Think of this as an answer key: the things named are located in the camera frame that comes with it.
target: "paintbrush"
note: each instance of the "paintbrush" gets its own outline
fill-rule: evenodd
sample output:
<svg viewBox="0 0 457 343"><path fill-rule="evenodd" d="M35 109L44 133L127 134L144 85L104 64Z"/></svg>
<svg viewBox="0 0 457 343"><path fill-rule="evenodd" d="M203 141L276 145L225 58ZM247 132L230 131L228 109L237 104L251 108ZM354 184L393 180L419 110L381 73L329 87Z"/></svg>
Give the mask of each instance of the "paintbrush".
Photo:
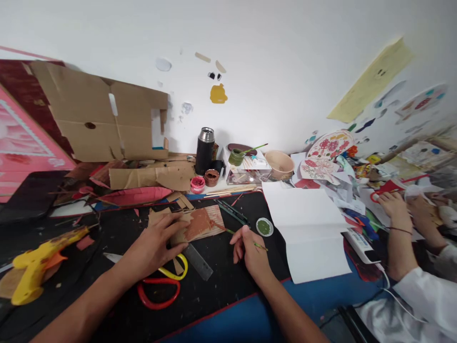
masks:
<svg viewBox="0 0 457 343"><path fill-rule="evenodd" d="M255 149L264 147L265 145L268 145L268 143L267 143L267 144L263 144L263 145L259 145L258 147L255 147L255 148L252 148L252 149L249 149L249 150L246 150L246 151L242 151L242 152L240 152L240 154L246 154L246 153L248 153L248 152L250 152L250 151L253 151L253 150L255 150Z"/></svg>
<svg viewBox="0 0 457 343"><path fill-rule="evenodd" d="M220 228L221 230L224 230L224 231L227 231L228 233L231 233L232 235L235 234L232 230L229 230L229 229L227 229L227 228L225 228L225 227L223 227L223 226L217 224L215 221L211 221L210 223L211 223L212 225L216 225L216 226L217 226L218 228ZM256 242L254 242L254 245L255 245L256 247L258 247L258 248L261 248L261 249L263 249L263 250L265 250L265 251L268 251L267 248L265 248L263 245L260 245L260 244L258 244L258 243L256 243Z"/></svg>

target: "paint jar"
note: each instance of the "paint jar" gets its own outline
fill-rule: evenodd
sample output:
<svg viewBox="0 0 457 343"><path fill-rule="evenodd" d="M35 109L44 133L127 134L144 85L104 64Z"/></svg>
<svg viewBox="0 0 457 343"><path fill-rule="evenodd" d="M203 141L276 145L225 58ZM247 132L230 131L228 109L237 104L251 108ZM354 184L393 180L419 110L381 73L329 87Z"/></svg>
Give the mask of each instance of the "paint jar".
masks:
<svg viewBox="0 0 457 343"><path fill-rule="evenodd" d="M233 164L235 167L240 166L243 163L244 157L246 156L245 153L242 153L240 149L233 149L230 152L230 156L228 158L228 162Z"/></svg>
<svg viewBox="0 0 457 343"><path fill-rule="evenodd" d="M219 172L215 169L208 169L205 173L205 183L208 187L214 187L219 181Z"/></svg>
<svg viewBox="0 0 457 343"><path fill-rule="evenodd" d="M201 194L205 189L205 179L201 176L196 176L190 181L190 190L194 194Z"/></svg>
<svg viewBox="0 0 457 343"><path fill-rule="evenodd" d="M265 154L265 159L273 169L273 173L271 174L272 178L276 180L288 180L292 177L295 163L285 153L275 150L268 151Z"/></svg>

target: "hand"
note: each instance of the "hand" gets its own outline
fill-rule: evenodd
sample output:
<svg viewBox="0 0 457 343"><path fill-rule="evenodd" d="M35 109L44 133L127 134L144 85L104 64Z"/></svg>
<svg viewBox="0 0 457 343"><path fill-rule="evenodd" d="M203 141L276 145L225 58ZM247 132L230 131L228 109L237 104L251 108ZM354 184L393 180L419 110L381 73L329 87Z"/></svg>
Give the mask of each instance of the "hand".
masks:
<svg viewBox="0 0 457 343"><path fill-rule="evenodd" d="M239 229L230 240L233 247L233 263L236 264L243 259L246 268L254 281L260 286L267 278L274 277L268 263L267 252L254 245L254 242L265 246L263 238L252 232L247 225Z"/></svg>
<svg viewBox="0 0 457 343"><path fill-rule="evenodd" d="M413 223L408 213L406 203L401 195L396 193L383 193L378 199L384 211L392 220L392 227L412 231Z"/></svg>
<svg viewBox="0 0 457 343"><path fill-rule="evenodd" d="M163 214L148 224L148 227L112 268L119 280L131 287L176 257L189 245L181 243L172 249L166 247L172 235L190 224L182 221L171 225L181 216L180 213Z"/></svg>

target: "black thermos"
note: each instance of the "black thermos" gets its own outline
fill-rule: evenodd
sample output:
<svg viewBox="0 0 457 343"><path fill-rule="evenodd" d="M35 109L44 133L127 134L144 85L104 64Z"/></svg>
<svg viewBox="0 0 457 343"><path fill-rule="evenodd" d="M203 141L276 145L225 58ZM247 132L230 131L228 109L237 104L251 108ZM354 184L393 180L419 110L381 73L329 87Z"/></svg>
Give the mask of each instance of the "black thermos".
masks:
<svg viewBox="0 0 457 343"><path fill-rule="evenodd" d="M205 175L213 159L214 130L201 128L197 143L197 158L195 161L195 173Z"/></svg>

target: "yellow paper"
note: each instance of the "yellow paper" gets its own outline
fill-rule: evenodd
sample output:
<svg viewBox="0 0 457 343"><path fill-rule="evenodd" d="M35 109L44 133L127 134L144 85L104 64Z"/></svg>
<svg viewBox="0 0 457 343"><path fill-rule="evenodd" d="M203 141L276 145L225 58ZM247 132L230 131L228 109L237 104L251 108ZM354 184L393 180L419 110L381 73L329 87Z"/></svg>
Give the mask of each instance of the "yellow paper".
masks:
<svg viewBox="0 0 457 343"><path fill-rule="evenodd" d="M403 38L386 47L327 116L350 123L392 81L414 55Z"/></svg>

